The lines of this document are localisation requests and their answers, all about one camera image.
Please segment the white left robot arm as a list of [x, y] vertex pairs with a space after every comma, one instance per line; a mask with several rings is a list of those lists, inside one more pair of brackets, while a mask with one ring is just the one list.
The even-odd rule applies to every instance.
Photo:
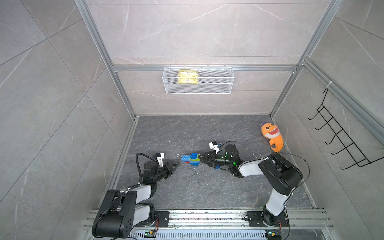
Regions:
[[138, 183], [126, 190], [107, 191], [92, 225], [93, 237], [126, 239], [135, 227], [145, 225], [155, 225], [151, 233], [157, 232], [160, 220], [155, 207], [144, 201], [154, 196], [157, 183], [171, 177], [180, 164], [177, 160], [165, 161], [164, 158], [163, 153], [156, 153], [152, 157], [136, 154]]

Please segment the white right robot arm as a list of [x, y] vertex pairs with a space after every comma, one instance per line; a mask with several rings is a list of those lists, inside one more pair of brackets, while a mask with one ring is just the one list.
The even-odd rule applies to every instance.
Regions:
[[274, 227], [283, 217], [286, 202], [294, 190], [301, 185], [303, 173], [279, 153], [272, 153], [264, 158], [243, 161], [235, 145], [227, 145], [224, 153], [217, 150], [197, 155], [201, 163], [215, 169], [227, 166], [236, 178], [263, 175], [273, 187], [269, 200], [261, 214], [264, 225]]

